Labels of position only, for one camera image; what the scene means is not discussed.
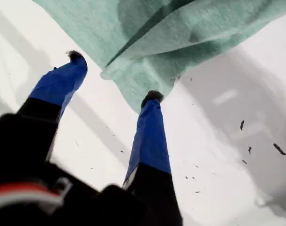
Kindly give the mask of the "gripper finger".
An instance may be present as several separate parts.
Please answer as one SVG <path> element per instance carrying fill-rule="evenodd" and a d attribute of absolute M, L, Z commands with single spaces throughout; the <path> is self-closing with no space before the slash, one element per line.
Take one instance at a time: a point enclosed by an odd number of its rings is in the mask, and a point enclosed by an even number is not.
<path fill-rule="evenodd" d="M 83 55 L 69 51 L 70 62 L 54 67 L 37 82 L 18 114 L 59 122 L 74 93 L 82 85 L 88 66 Z"/>
<path fill-rule="evenodd" d="M 141 103 L 123 187 L 155 214 L 161 226 L 180 226 L 182 216 L 174 191 L 164 131 L 163 94 L 151 90 Z"/>

